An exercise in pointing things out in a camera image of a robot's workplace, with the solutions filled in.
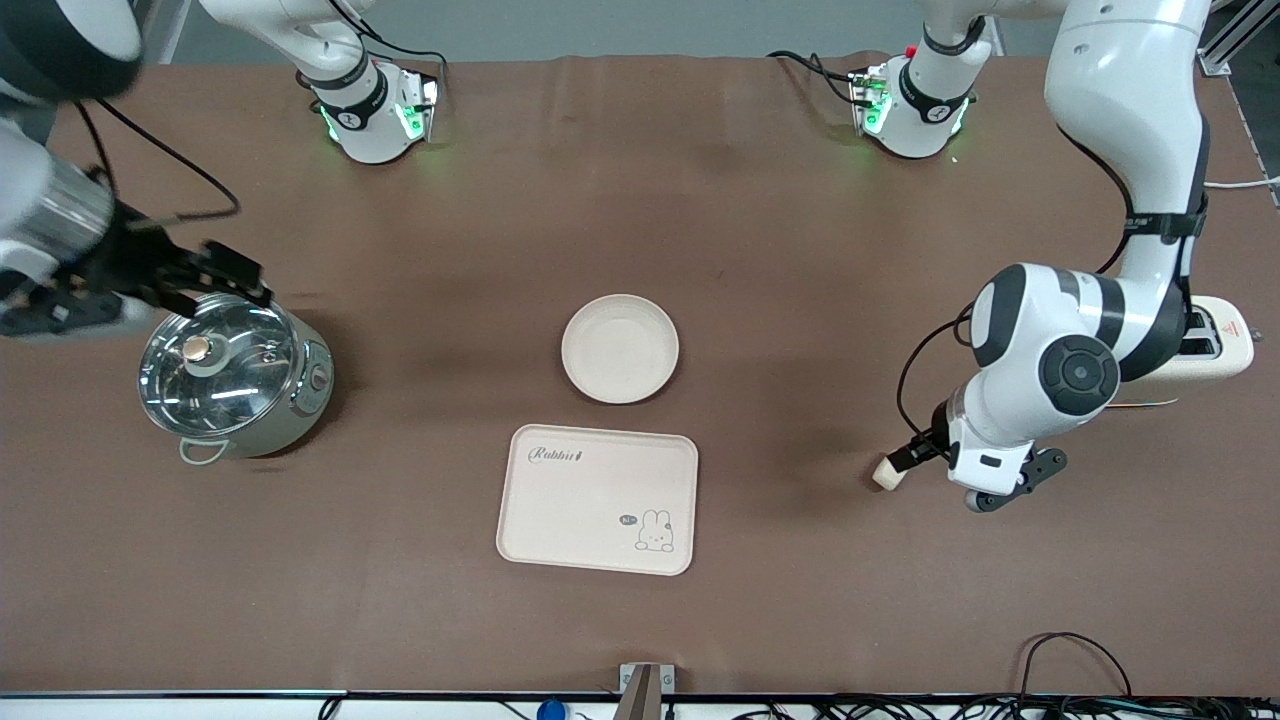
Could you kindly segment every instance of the pot lid knob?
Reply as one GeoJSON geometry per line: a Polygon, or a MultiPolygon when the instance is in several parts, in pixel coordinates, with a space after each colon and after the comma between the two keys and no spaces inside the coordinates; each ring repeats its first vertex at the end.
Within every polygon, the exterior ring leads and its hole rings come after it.
{"type": "Polygon", "coordinates": [[[209,357],[209,354],[214,350],[214,343],[209,341],[207,337],[197,334],[188,337],[186,342],[182,343],[182,359],[187,363],[200,363],[209,357]]]}

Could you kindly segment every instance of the round plate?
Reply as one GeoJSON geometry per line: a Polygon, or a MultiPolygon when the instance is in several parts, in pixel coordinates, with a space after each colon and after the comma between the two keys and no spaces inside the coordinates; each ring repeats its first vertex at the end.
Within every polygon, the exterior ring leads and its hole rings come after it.
{"type": "Polygon", "coordinates": [[[680,338],[671,318],[635,295],[607,295],[582,306],[564,328],[561,360],[577,389],[600,402],[639,402],[676,370],[680,338]]]}

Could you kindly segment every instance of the cable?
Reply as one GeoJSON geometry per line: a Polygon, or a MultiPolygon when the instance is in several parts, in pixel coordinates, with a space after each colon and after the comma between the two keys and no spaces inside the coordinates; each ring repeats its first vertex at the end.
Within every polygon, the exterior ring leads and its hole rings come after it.
{"type": "MultiPolygon", "coordinates": [[[[922,698],[928,702],[931,698],[922,698]]],[[[932,710],[922,705],[920,702],[913,700],[909,696],[881,696],[881,694],[861,694],[861,693],[837,693],[832,696],[832,702],[836,708],[841,705],[851,706],[849,712],[845,712],[846,720],[855,720],[860,717],[867,717],[872,712],[883,712],[888,715],[892,720],[922,720],[916,715],[911,714],[911,710],[919,711],[923,720],[938,720],[937,715],[932,710]],[[855,716],[852,708],[860,708],[860,712],[855,716]]],[[[829,716],[829,710],[814,705],[817,710],[823,716],[829,716]]]]}
{"type": "Polygon", "coordinates": [[[106,146],[102,145],[102,136],[97,133],[97,126],[93,124],[93,118],[88,114],[88,108],[81,101],[76,101],[74,105],[76,111],[81,115],[81,120],[84,122],[84,129],[88,131],[88,136],[93,141],[93,150],[97,151],[97,163],[102,167],[102,173],[106,176],[106,186],[111,188],[111,195],[119,196],[120,192],[115,186],[115,170],[111,169],[111,159],[106,156],[106,146]]]}
{"type": "Polygon", "coordinates": [[[964,347],[973,347],[973,327],[972,327],[972,320],[973,320],[973,304],[974,302],[977,302],[977,301],[974,300],[974,301],[970,301],[968,305],[965,305],[964,309],[960,310],[960,314],[956,315],[955,324],[951,325],[951,337],[956,338],[956,343],[961,345],[964,347]],[[969,340],[965,340],[965,338],[960,337],[960,325],[964,324],[965,322],[970,323],[969,340]]]}
{"type": "Polygon", "coordinates": [[[767,720],[796,720],[791,715],[778,710],[776,705],[767,703],[767,710],[753,710],[750,712],[744,712],[733,717],[733,720],[755,720],[756,717],[763,717],[767,720]]]}
{"type": "Polygon", "coordinates": [[[1165,712],[1162,710],[1156,710],[1139,705],[1137,702],[1126,702],[1123,700],[1115,700],[1110,697],[1093,698],[1093,702],[1100,702],[1102,705],[1108,705],[1112,707],[1119,707],[1129,712],[1140,712],[1142,715],[1149,715],[1152,717],[1176,717],[1178,720],[1189,720],[1192,717],[1201,717],[1199,715],[1188,715],[1185,712],[1165,712]]]}
{"type": "Polygon", "coordinates": [[[440,65],[449,64],[449,60],[445,59],[444,55],[436,53],[435,50],[410,50],[407,47],[396,45],[394,42],[387,41],[385,38],[383,38],[381,35],[379,35],[376,29],[374,29],[371,24],[369,24],[367,20],[360,18],[360,20],[357,22],[355,18],[352,18],[351,14],[348,14],[347,10],[344,10],[342,5],[338,4],[338,0],[329,0],[329,5],[332,5],[334,10],[338,10],[338,14],[342,15],[342,19],[346,20],[352,29],[356,31],[356,35],[367,37],[374,42],[378,42],[379,45],[396,50],[397,53],[403,53],[406,55],[417,55],[420,58],[436,58],[440,60],[440,65]]]}
{"type": "Polygon", "coordinates": [[[796,720],[785,707],[776,702],[769,703],[769,712],[777,720],[796,720]]]}
{"type": "Polygon", "coordinates": [[[1027,684],[1028,684],[1028,682],[1030,682],[1032,660],[1036,657],[1036,651],[1038,651],[1042,644],[1044,644],[1044,643],[1047,643],[1050,641],[1057,639],[1057,638],[1071,638],[1074,641],[1088,643],[1088,644],[1096,647],[1098,651],[1101,651],[1102,655],[1106,655],[1107,660],[1110,660],[1111,664],[1115,665],[1116,670],[1120,673],[1120,679],[1124,680],[1124,696],[1128,697],[1128,698],[1133,697],[1133,684],[1129,682],[1129,674],[1125,673],[1124,665],[1120,665],[1120,661],[1116,660],[1116,656],[1111,655],[1110,650],[1102,647],[1102,643],[1100,643],[1098,641],[1096,641],[1093,638],[1084,637],[1084,635],[1082,635],[1079,633],[1069,633],[1069,632],[1046,633],[1038,641],[1036,641],[1034,643],[1032,643],[1030,650],[1027,651],[1027,664],[1023,665],[1023,684],[1021,684],[1021,687],[1018,691],[1018,702],[1015,703],[1016,707],[1018,707],[1018,715],[1019,716],[1021,716],[1023,705],[1027,702],[1027,684]]]}
{"type": "Polygon", "coordinates": [[[316,714],[316,720],[333,720],[333,716],[338,714],[338,706],[342,705],[342,700],[347,697],[347,693],[326,697],[324,703],[320,705],[320,712],[316,714]]]}
{"type": "Polygon", "coordinates": [[[524,712],[516,710],[509,702],[507,702],[504,700],[499,700],[498,705],[500,705],[500,706],[506,707],[507,710],[512,711],[516,715],[516,717],[520,717],[520,720],[529,720],[527,715],[525,715],[524,712]]]}
{"type": "Polygon", "coordinates": [[[180,223],[195,223],[195,222],[200,222],[200,220],[216,220],[219,218],[230,218],[233,215],[238,215],[239,214],[239,211],[241,211],[241,201],[239,201],[239,199],[236,197],[236,193],[232,192],[230,188],[228,188],[225,184],[223,184],[218,178],[215,178],[214,176],[211,176],[207,170],[205,170],[200,165],[197,165],[197,164],[192,163],[191,160],[188,160],[187,158],[184,158],[180,152],[178,152],[173,147],[169,147],[164,141],[161,141],[156,136],[154,136],[150,132],[147,132],[138,123],[131,120],[128,117],[124,115],[124,113],[116,110],[115,106],[111,105],[110,102],[108,102],[106,100],[99,100],[97,104],[101,105],[102,109],[106,110],[108,113],[110,113],[115,119],[118,119],[122,123],[124,123],[125,127],[128,127],[133,132],[136,132],[140,136],[142,136],[143,140],[146,140],[151,145],[155,145],[160,150],[164,150],[164,152],[166,155],[169,155],[174,160],[182,163],[191,172],[193,172],[197,176],[200,176],[201,178],[204,178],[205,182],[207,182],[209,184],[214,186],[214,188],[218,190],[218,192],[221,192],[223,196],[227,197],[227,201],[230,202],[230,206],[225,208],[223,210],[192,210],[192,211],[186,211],[186,213],[174,213],[173,215],[168,215],[168,217],[163,217],[163,218],[148,218],[146,220],[142,220],[140,224],[133,225],[132,229],[141,229],[141,228],[148,228],[148,227],[165,227],[165,225],[173,225],[173,224],[180,224],[180,223]]]}
{"type": "Polygon", "coordinates": [[[1129,247],[1129,236],[1124,236],[1124,237],[1120,238],[1120,242],[1116,245],[1116,249],[1114,251],[1111,251],[1111,256],[1107,258],[1107,261],[1103,263],[1101,268],[1098,268],[1097,270],[1093,270],[1093,274],[1094,275],[1101,275],[1102,273],[1110,270],[1111,265],[1115,265],[1116,260],[1119,260],[1120,256],[1124,255],[1124,249],[1125,247],[1129,247]]]}
{"type": "Polygon", "coordinates": [[[1280,176],[1267,178],[1265,181],[1252,182],[1206,182],[1204,187],[1211,187],[1213,190],[1244,190],[1247,187],[1271,187],[1276,184],[1280,184],[1280,176]]]}
{"type": "Polygon", "coordinates": [[[809,70],[810,73],[818,73],[818,74],[826,76],[826,77],[828,77],[831,79],[849,81],[849,76],[842,76],[842,74],[832,73],[831,70],[828,70],[826,68],[820,68],[820,67],[813,64],[812,61],[801,58],[800,55],[797,55],[797,54],[795,54],[795,53],[792,53],[790,50],[774,50],[773,53],[769,53],[768,55],[765,55],[765,58],[782,58],[782,59],[786,59],[786,60],[795,60],[796,63],[800,63],[801,65],[804,65],[805,69],[809,70]]]}
{"type": "Polygon", "coordinates": [[[924,347],[927,345],[929,345],[929,342],[933,341],[933,338],[936,338],[940,334],[942,334],[943,332],[951,329],[957,323],[960,323],[959,318],[956,318],[955,320],[950,320],[947,323],[943,323],[943,324],[938,325],[937,328],[933,329],[933,332],[931,332],[929,334],[924,336],[924,340],[922,340],[920,343],[915,346],[915,350],[911,351],[911,355],[909,355],[906,357],[906,363],[902,364],[902,373],[897,377],[897,393],[895,396],[895,401],[897,402],[897,414],[902,416],[902,421],[906,423],[906,427],[911,428],[911,432],[915,433],[915,438],[919,439],[919,441],[922,441],[922,442],[924,442],[924,445],[927,445],[929,447],[929,450],[932,450],[933,452],[936,452],[940,457],[945,459],[947,462],[951,461],[951,454],[948,451],[942,450],[941,447],[933,445],[932,441],[929,441],[928,438],[925,438],[924,437],[924,430],[922,430],[911,420],[910,415],[906,414],[906,407],[902,405],[902,389],[906,387],[906,375],[908,375],[908,373],[911,372],[911,364],[915,363],[915,359],[919,357],[919,355],[924,350],[924,347]]]}
{"type": "Polygon", "coordinates": [[[773,53],[769,53],[765,56],[767,58],[780,58],[780,59],[786,59],[786,60],[795,60],[796,63],[800,63],[801,65],[804,65],[804,68],[806,70],[822,76],[822,78],[824,81],[827,81],[827,87],[829,87],[831,91],[836,94],[836,97],[840,97],[845,102],[849,102],[850,105],[856,105],[859,108],[870,108],[872,106],[872,104],[868,102],[867,100],[859,100],[856,97],[852,97],[851,94],[850,95],[845,95],[840,90],[840,87],[836,86],[836,82],[835,82],[837,79],[841,81],[841,82],[849,82],[849,76],[850,74],[856,73],[856,72],[863,72],[867,68],[859,68],[856,70],[850,70],[849,73],[833,73],[833,72],[828,70],[826,68],[826,65],[822,64],[822,58],[819,58],[817,53],[813,53],[812,55],[809,55],[808,60],[805,60],[804,58],[801,58],[800,55],[797,55],[797,54],[795,54],[795,53],[792,53],[790,50],[774,50],[773,53]]]}
{"type": "Polygon", "coordinates": [[[986,706],[988,702],[993,702],[993,701],[997,701],[997,700],[1005,698],[1005,697],[1009,697],[1009,696],[1004,696],[1004,694],[977,696],[973,700],[970,700],[969,702],[966,702],[966,703],[961,705],[960,707],[957,707],[956,711],[951,715],[951,717],[948,720],[973,720],[974,717],[982,717],[982,715],[986,712],[986,710],[983,708],[983,706],[986,706]],[[969,715],[969,711],[972,708],[974,708],[974,707],[978,708],[978,715],[969,715]]]}

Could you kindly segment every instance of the pot handle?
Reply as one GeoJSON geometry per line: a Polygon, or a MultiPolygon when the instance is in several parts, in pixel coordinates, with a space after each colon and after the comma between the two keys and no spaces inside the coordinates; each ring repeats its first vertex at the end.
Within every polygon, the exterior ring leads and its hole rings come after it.
{"type": "Polygon", "coordinates": [[[227,452],[227,448],[230,446],[232,441],[229,439],[216,439],[210,442],[204,439],[182,438],[182,441],[178,443],[178,455],[182,456],[182,460],[188,465],[210,465],[212,462],[216,462],[218,459],[221,457],[227,452]],[[211,457],[206,457],[204,460],[195,460],[191,456],[192,447],[216,447],[218,450],[216,452],[214,452],[211,457]]]}

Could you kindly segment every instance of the green led light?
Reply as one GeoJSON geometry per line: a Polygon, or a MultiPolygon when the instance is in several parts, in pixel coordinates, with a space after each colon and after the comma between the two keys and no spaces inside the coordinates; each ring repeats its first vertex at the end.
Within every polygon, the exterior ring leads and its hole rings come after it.
{"type": "Polygon", "coordinates": [[[969,109],[969,101],[965,100],[960,105],[960,109],[956,110],[956,122],[955,122],[954,126],[951,126],[951,135],[955,135],[955,133],[960,132],[960,123],[964,122],[964,111],[968,110],[968,109],[969,109]]]}
{"type": "Polygon", "coordinates": [[[888,109],[893,106],[893,99],[890,97],[888,92],[879,96],[879,100],[867,110],[867,120],[863,127],[867,132],[872,135],[878,135],[884,126],[884,115],[888,114],[888,109]]]}
{"type": "Polygon", "coordinates": [[[324,109],[324,105],[320,106],[320,117],[324,118],[324,124],[329,127],[329,138],[334,142],[340,142],[338,140],[338,131],[334,129],[333,120],[329,119],[329,111],[324,109]]]}
{"type": "Polygon", "coordinates": [[[410,140],[417,140],[422,137],[422,114],[413,108],[402,108],[396,105],[396,114],[401,119],[401,124],[404,126],[404,135],[410,140]]]}

